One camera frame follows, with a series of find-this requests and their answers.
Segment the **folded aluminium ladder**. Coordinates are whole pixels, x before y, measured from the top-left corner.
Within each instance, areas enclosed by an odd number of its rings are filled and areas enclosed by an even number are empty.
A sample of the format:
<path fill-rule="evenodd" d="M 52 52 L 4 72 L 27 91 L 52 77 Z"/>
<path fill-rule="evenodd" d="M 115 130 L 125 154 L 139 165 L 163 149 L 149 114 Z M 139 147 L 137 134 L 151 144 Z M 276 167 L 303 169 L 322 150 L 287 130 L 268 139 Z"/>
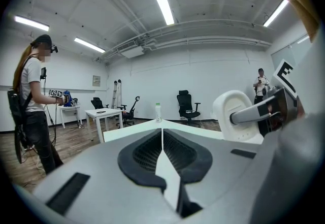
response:
<path fill-rule="evenodd" d="M 121 80 L 114 81 L 113 94 L 112 94 L 112 109 L 118 109 L 121 105 Z"/>

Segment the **white ceiling pipe run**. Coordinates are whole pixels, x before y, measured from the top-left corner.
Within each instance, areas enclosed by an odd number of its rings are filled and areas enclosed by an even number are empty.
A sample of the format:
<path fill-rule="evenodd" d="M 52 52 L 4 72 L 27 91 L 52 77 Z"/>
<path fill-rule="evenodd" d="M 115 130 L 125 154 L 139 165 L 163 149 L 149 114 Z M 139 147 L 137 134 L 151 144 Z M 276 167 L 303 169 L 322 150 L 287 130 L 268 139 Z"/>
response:
<path fill-rule="evenodd" d="M 269 47 L 273 30 L 252 22 L 231 19 L 203 19 L 156 28 L 135 39 L 141 46 L 161 48 L 197 43 L 238 43 Z"/>

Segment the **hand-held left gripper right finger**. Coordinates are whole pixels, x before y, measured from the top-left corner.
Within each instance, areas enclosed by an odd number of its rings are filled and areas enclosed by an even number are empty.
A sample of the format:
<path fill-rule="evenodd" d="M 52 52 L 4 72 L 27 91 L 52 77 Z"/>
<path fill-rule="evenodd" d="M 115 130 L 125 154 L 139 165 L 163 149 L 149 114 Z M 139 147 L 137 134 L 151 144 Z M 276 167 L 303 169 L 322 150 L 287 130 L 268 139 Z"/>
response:
<path fill-rule="evenodd" d="M 250 224 L 260 186 L 250 176 L 262 145 L 163 130 L 164 152 L 175 174 L 176 208 L 163 224 Z"/>

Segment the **black low office chair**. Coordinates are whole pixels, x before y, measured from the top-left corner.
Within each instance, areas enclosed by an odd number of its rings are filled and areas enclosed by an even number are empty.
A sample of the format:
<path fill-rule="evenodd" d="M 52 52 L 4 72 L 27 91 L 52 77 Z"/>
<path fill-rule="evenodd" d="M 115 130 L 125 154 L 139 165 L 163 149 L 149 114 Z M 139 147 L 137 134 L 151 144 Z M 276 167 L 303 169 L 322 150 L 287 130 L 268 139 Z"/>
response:
<path fill-rule="evenodd" d="M 94 106 L 95 109 L 109 108 L 109 105 L 108 104 L 104 105 L 103 102 L 101 101 L 101 99 L 98 98 L 98 97 L 94 97 L 91 100 L 91 103 L 92 103 L 92 105 Z"/>

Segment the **small white table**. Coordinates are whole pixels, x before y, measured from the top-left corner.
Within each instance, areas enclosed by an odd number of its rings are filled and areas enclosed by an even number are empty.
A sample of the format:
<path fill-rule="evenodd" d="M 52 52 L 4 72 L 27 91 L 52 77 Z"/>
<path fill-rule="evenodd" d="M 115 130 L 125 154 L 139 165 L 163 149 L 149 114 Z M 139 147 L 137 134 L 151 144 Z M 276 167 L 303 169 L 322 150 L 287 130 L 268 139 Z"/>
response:
<path fill-rule="evenodd" d="M 64 106 L 61 106 L 60 108 L 60 118 L 61 118 L 61 125 L 62 127 L 65 129 L 66 128 L 66 124 L 65 124 L 65 120 L 64 120 L 64 113 L 65 112 L 70 112 L 70 111 L 73 111 L 75 113 L 75 116 L 77 118 L 77 124 L 78 125 L 82 125 L 82 119 L 81 119 L 81 116 L 80 116 L 80 106 L 79 105 L 76 105 L 76 106 L 71 106 L 71 107 L 64 107 Z"/>

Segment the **black high-back office chair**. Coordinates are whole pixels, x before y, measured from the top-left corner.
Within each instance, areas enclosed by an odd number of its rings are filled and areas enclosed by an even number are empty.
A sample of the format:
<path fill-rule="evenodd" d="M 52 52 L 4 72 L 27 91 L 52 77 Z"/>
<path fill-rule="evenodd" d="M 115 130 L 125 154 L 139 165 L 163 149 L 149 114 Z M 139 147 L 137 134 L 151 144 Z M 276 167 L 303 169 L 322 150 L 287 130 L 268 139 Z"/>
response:
<path fill-rule="evenodd" d="M 194 126 L 196 125 L 198 128 L 200 128 L 200 124 L 193 121 L 193 118 L 199 117 L 200 112 L 198 112 L 198 106 L 201 104 L 199 102 L 195 103 L 196 109 L 193 110 L 192 107 L 192 99 L 191 95 L 189 94 L 188 90 L 180 90 L 177 95 L 177 100 L 179 104 L 179 115 L 180 117 L 184 117 L 187 119 L 187 125 L 188 126 Z M 185 113 L 186 110 L 193 110 L 194 113 Z"/>

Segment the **white ceiling air conditioner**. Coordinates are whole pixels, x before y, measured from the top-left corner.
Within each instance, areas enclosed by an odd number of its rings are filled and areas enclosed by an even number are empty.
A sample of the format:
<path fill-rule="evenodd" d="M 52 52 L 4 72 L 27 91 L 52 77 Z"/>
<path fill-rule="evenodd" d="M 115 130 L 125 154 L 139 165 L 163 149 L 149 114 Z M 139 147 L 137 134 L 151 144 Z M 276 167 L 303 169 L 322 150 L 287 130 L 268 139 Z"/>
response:
<path fill-rule="evenodd" d="M 144 54 L 142 46 L 138 45 L 135 40 L 129 41 L 116 48 L 117 52 L 126 58 L 134 58 Z"/>

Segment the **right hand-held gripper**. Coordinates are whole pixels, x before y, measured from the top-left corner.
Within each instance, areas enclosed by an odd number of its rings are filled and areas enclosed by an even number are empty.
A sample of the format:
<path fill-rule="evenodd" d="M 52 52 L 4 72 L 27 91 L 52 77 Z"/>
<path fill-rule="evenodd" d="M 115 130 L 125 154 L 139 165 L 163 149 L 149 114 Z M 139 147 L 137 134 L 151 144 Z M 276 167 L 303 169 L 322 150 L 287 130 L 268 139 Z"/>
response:
<path fill-rule="evenodd" d="M 275 70 L 271 84 L 264 89 L 264 100 L 230 115 L 230 122 L 235 125 L 266 120 L 268 131 L 276 131 L 290 121 L 302 117 L 304 108 L 289 76 L 293 66 L 285 60 Z"/>

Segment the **black office chair tilted headrest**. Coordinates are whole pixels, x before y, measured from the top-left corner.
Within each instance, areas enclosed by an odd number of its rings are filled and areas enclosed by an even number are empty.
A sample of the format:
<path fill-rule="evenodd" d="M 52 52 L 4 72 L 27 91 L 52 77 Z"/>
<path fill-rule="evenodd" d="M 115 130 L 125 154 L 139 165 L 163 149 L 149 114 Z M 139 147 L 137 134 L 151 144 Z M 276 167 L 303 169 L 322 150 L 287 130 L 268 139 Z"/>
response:
<path fill-rule="evenodd" d="M 136 96 L 135 102 L 128 112 L 126 110 L 126 105 L 120 105 L 117 107 L 118 109 L 120 109 L 122 111 L 123 126 L 125 126 L 125 125 L 132 126 L 135 124 L 135 122 L 132 121 L 132 119 L 134 118 L 135 105 L 139 100 L 140 100 L 140 96 Z"/>

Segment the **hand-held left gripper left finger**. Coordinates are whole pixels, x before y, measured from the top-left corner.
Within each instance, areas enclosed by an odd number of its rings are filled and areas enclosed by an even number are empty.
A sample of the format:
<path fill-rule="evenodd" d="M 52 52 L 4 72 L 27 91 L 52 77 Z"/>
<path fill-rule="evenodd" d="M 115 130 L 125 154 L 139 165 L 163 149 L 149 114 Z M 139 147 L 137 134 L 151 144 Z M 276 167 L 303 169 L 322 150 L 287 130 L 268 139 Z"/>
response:
<path fill-rule="evenodd" d="M 79 224 L 175 224 L 156 175 L 161 130 L 94 145 L 51 172 L 33 194 Z"/>

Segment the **long white table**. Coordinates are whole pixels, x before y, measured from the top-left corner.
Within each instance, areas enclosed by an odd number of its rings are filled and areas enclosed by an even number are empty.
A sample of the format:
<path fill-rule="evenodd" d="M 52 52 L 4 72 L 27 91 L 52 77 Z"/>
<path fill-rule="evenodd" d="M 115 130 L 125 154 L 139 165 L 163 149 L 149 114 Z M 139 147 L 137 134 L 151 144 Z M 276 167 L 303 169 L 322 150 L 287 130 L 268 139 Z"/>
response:
<path fill-rule="evenodd" d="M 105 111 L 105 113 L 102 114 L 96 114 L 97 111 Z M 108 118 L 118 116 L 119 117 L 119 127 L 122 129 L 123 128 L 123 123 L 122 123 L 122 111 L 118 109 L 110 109 L 110 108 L 103 108 L 103 109 L 93 109 L 93 110 L 85 110 L 86 113 L 86 121 L 87 121 L 87 129 L 88 133 L 90 136 L 91 141 L 94 140 L 93 134 L 91 132 L 91 127 L 90 127 L 90 118 L 95 120 L 96 123 L 96 129 L 97 129 L 97 135 L 99 137 L 100 143 L 104 143 L 104 138 L 103 138 L 103 133 L 101 129 L 101 123 L 100 120 L 104 119 L 105 120 L 105 126 L 106 130 L 109 130 L 108 127 Z"/>

